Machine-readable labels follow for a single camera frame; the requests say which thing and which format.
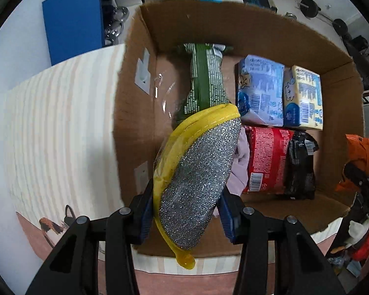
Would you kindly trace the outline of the red snack packet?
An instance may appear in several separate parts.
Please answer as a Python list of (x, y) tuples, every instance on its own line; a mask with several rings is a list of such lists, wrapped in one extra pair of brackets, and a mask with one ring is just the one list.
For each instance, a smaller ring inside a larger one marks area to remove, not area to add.
[(245, 127), (250, 149), (244, 193), (283, 194), (289, 142), (294, 132), (277, 127)]

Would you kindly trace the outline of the chrome dumbbell pair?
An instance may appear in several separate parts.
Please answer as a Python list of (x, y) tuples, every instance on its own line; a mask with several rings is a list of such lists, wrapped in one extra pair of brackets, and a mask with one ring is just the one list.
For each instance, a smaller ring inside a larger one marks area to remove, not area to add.
[(295, 20), (295, 21), (297, 20), (297, 16), (293, 13), (286, 12), (285, 17), (288, 18), (288, 19)]

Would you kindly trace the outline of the striped cat tablecloth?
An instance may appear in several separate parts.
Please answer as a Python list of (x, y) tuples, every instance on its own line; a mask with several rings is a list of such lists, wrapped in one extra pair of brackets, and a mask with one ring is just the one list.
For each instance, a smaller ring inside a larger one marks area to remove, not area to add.
[(188, 55), (151, 55), (145, 93), (125, 80), (124, 51), (79, 55), (6, 96), (5, 177), (20, 227), (42, 260), (66, 232), (67, 216), (103, 218), (144, 191), (188, 92)]

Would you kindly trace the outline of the black snack packet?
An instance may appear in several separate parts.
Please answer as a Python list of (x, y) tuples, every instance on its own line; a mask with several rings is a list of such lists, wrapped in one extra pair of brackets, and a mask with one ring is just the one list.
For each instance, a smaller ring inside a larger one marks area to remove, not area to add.
[(295, 131), (289, 141), (285, 167), (285, 198), (313, 200), (315, 198), (314, 154), (317, 141), (307, 132)]

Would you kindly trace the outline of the lilac cloth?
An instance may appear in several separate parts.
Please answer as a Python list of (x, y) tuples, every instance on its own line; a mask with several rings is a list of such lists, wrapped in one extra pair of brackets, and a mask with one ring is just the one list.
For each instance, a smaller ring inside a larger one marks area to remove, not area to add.
[(242, 195), (248, 183), (248, 164), (250, 148), (246, 137), (245, 128), (241, 127), (237, 148), (234, 153), (231, 173), (227, 181), (227, 188), (231, 194)]

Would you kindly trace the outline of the barbell on floor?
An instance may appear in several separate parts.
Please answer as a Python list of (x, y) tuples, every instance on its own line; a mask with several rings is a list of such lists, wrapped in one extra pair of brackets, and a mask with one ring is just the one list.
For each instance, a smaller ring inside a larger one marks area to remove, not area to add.
[(328, 15), (322, 12), (322, 9), (314, 0), (300, 0), (298, 2), (299, 10), (307, 19), (314, 19), (320, 17), (323, 21), (329, 22), (335, 32), (339, 36), (349, 35), (349, 30), (346, 22), (342, 19), (332, 19)]

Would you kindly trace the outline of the green snack packet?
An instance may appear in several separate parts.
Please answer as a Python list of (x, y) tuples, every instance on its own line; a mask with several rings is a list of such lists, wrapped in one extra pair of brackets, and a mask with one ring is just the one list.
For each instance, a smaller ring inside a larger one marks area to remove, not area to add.
[(220, 104), (230, 103), (223, 81), (223, 55), (229, 48), (215, 43), (184, 43), (178, 52), (190, 56), (190, 89), (177, 111), (172, 127), (186, 118)]

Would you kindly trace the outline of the blue folded mat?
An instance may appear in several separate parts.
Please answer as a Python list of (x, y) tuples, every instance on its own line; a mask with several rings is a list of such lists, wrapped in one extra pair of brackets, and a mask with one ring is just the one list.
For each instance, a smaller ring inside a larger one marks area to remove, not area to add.
[(52, 65), (105, 46), (101, 0), (45, 0), (42, 11)]

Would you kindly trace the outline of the light blue tissue pack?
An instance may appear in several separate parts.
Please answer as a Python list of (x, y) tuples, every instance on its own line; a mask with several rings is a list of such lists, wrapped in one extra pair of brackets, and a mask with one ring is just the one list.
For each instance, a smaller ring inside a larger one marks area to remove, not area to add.
[(242, 122), (283, 126), (283, 73), (285, 66), (256, 55), (238, 63), (237, 107)]

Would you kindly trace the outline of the open cardboard box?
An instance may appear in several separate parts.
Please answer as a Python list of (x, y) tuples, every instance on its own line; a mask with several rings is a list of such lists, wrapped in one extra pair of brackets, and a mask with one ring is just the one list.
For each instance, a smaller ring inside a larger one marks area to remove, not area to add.
[(130, 18), (113, 114), (121, 197), (125, 204), (144, 189), (136, 169), (147, 177), (176, 123), (190, 91), (190, 55), (185, 43), (219, 43), (229, 101), (241, 100), (237, 66), (247, 55), (297, 65), (321, 78), (323, 129), (311, 135), (319, 144), (312, 200), (275, 200), (249, 193), (246, 205), (265, 216), (294, 215), (310, 234), (323, 231), (349, 212), (354, 193), (336, 189), (347, 161), (348, 134), (364, 133), (363, 84), (353, 60), (326, 37), (272, 11), (235, 2), (162, 0), (139, 6)]

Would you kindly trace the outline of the yellow silver scrub sponge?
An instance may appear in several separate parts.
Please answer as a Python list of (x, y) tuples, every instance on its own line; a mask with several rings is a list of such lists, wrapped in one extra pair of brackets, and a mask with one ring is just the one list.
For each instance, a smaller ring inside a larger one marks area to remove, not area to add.
[(153, 174), (156, 226), (181, 267), (192, 270), (200, 242), (231, 173), (241, 120), (233, 104), (199, 111), (165, 142)]

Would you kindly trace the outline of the yellow blue tissue pack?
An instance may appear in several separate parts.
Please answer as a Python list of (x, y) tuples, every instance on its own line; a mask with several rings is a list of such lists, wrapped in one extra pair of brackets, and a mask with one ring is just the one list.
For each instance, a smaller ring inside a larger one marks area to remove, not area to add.
[(323, 130), (323, 98), (318, 74), (297, 65), (285, 69), (283, 113), (286, 127)]

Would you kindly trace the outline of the orange snack packet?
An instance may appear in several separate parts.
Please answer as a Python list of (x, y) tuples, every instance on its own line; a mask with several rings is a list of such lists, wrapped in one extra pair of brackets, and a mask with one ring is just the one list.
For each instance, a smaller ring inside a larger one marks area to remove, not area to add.
[[(348, 161), (345, 166), (353, 164), (369, 177), (369, 138), (365, 138), (357, 134), (346, 134), (345, 136), (348, 144)], [(335, 190), (337, 192), (359, 191), (359, 189), (356, 188), (354, 183), (352, 183), (344, 173), (342, 173), (342, 180), (339, 182)]]

